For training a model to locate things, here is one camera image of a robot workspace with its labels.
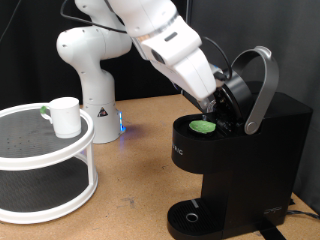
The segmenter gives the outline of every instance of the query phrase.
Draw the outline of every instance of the green coffee pod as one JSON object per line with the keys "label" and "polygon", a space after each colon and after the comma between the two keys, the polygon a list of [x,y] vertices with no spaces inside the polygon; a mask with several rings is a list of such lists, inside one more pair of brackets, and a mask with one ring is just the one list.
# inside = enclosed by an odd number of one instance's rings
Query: green coffee pod
{"label": "green coffee pod", "polygon": [[216,129],[216,124],[204,120],[195,120],[189,124],[189,127],[198,133],[211,133]]}

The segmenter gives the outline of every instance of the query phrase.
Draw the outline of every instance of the black coffee maker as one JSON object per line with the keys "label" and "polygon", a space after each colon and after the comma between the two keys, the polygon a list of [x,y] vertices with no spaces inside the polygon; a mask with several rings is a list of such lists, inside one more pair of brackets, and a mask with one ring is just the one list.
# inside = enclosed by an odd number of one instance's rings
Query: black coffee maker
{"label": "black coffee maker", "polygon": [[[240,77],[261,57],[262,84]],[[181,169],[203,174],[201,197],[175,204],[168,212],[173,238],[226,239],[282,224],[291,199],[312,109],[275,92],[279,71],[269,49],[256,47],[232,64],[233,77],[214,93],[206,113],[184,116],[173,124],[172,160]],[[213,134],[199,134],[190,122],[216,124]]]}

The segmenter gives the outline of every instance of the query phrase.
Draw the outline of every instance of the cable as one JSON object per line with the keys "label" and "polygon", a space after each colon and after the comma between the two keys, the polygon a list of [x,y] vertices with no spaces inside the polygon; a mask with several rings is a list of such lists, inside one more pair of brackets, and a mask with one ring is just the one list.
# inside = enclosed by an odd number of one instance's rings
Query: cable
{"label": "cable", "polygon": [[208,37],[202,37],[202,38],[205,39],[205,40],[207,40],[207,41],[209,41],[211,44],[213,44],[213,45],[219,50],[219,52],[221,53],[221,55],[222,55],[223,58],[224,58],[224,61],[226,62],[227,66],[228,66],[229,77],[228,77],[227,80],[230,80],[230,79],[232,78],[232,68],[231,68],[231,64],[230,64],[230,62],[229,62],[226,54],[224,53],[224,51],[219,47],[219,45],[218,45],[216,42],[214,42],[214,41],[211,40],[210,38],[208,38]]}
{"label": "cable", "polygon": [[81,23],[85,23],[85,24],[89,24],[89,25],[94,25],[94,26],[101,27],[101,28],[104,28],[104,29],[107,29],[107,30],[110,30],[110,31],[118,32],[118,33],[127,33],[126,31],[122,31],[122,30],[119,30],[119,29],[106,27],[106,26],[103,26],[103,25],[100,25],[100,24],[97,24],[97,23],[86,21],[86,20],[81,19],[81,18],[76,18],[76,17],[71,17],[71,16],[68,16],[68,15],[65,15],[63,13],[63,11],[64,11],[64,7],[66,6],[67,2],[68,2],[68,0],[65,0],[62,3],[61,10],[60,10],[60,14],[61,14],[62,17],[66,18],[66,19],[69,19],[69,20],[72,20],[72,21],[81,22]]}
{"label": "cable", "polygon": [[314,214],[314,213],[301,212],[301,211],[297,211],[297,210],[289,210],[287,212],[287,215],[293,215],[293,214],[305,214],[305,215],[308,215],[310,217],[313,217],[315,219],[320,220],[320,216],[317,214]]}
{"label": "cable", "polygon": [[11,16],[11,18],[10,18],[10,20],[9,20],[9,23],[8,23],[8,25],[7,25],[6,29],[4,30],[4,32],[3,32],[3,34],[2,34],[2,36],[1,36],[1,38],[0,38],[0,43],[1,43],[1,41],[2,41],[2,39],[3,39],[3,37],[4,37],[4,35],[6,34],[6,32],[7,32],[8,28],[9,28],[9,26],[10,26],[11,22],[12,22],[12,19],[13,19],[14,15],[16,14],[16,12],[17,12],[17,10],[18,10],[19,6],[20,6],[21,1],[22,1],[22,0],[19,0],[19,2],[17,3],[16,8],[15,8],[15,9],[14,9],[14,11],[13,11],[12,16]]}

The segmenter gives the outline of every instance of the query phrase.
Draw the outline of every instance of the wooden table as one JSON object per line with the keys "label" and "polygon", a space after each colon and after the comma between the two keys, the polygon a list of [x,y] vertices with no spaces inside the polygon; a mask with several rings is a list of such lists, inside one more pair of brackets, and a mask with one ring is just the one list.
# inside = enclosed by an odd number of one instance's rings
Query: wooden table
{"label": "wooden table", "polygon": [[[167,212],[182,200],[200,196],[202,175],[171,160],[172,123],[199,113],[181,95],[117,102],[127,132],[112,143],[94,146],[99,184],[93,197],[60,219],[33,225],[0,224],[7,239],[172,239]],[[297,196],[290,209],[313,212]],[[290,240],[320,239],[320,221],[292,215],[278,227]],[[263,240],[258,232],[235,240]]]}

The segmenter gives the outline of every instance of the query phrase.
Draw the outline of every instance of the drip tray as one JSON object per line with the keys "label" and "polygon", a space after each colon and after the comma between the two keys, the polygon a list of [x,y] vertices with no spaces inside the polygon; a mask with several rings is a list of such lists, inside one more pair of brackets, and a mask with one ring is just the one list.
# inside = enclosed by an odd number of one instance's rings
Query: drip tray
{"label": "drip tray", "polygon": [[38,212],[63,205],[88,187],[88,167],[73,157],[27,171],[0,171],[0,209]]}
{"label": "drip tray", "polygon": [[173,205],[168,212],[168,230],[175,239],[222,237],[222,227],[200,198]]}

